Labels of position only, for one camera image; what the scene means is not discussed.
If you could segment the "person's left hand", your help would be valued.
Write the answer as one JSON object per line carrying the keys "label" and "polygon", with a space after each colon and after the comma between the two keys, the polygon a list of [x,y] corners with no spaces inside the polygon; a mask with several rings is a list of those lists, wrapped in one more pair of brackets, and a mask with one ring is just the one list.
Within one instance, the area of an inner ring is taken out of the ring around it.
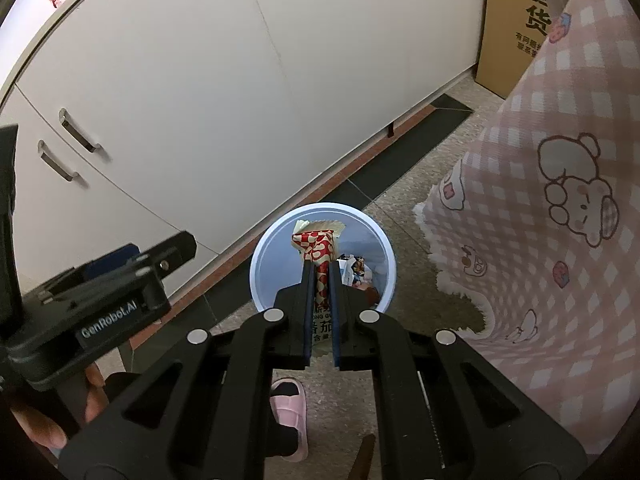
{"label": "person's left hand", "polygon": [[[92,422],[108,405],[103,387],[105,380],[96,363],[85,370],[82,418],[84,425]],[[31,391],[24,396],[14,394],[9,402],[11,413],[26,436],[40,448],[62,450],[68,442],[64,427],[76,422],[58,393]]]}

